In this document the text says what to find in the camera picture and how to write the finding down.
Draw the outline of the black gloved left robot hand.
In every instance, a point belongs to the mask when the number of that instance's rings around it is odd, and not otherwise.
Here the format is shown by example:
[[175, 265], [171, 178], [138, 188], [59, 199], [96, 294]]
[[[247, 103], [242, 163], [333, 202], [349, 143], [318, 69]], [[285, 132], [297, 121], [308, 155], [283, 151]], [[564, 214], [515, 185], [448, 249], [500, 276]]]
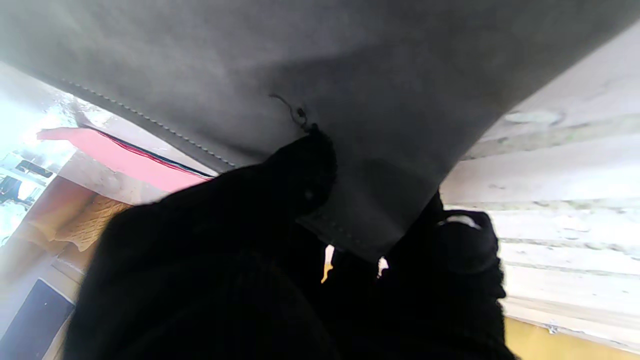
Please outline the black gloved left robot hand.
[[314, 125], [265, 162], [137, 205], [106, 225], [64, 360], [514, 360], [489, 215], [439, 193], [383, 257], [298, 224], [338, 166]]

